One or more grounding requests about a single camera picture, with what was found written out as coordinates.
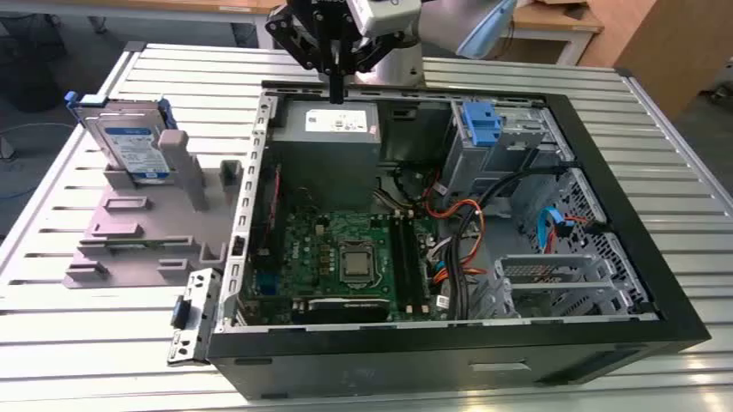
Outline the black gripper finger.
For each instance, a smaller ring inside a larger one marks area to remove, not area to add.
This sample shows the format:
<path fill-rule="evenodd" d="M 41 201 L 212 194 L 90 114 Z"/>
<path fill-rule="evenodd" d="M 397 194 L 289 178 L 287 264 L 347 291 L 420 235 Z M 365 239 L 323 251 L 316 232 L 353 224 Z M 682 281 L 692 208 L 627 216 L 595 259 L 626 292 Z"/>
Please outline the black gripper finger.
<path fill-rule="evenodd" d="M 264 23 L 267 33 L 305 70 L 315 70 L 328 87 L 328 101 L 337 103 L 337 75 L 333 73 L 333 58 L 329 42 L 317 42 L 308 32 L 297 27 L 291 7 L 277 7 Z"/>
<path fill-rule="evenodd" d="M 356 41 L 337 40 L 337 104 L 345 97 L 349 77 L 365 74 L 369 84 L 416 84 L 416 37 L 389 33 L 368 39 L 355 47 Z"/>

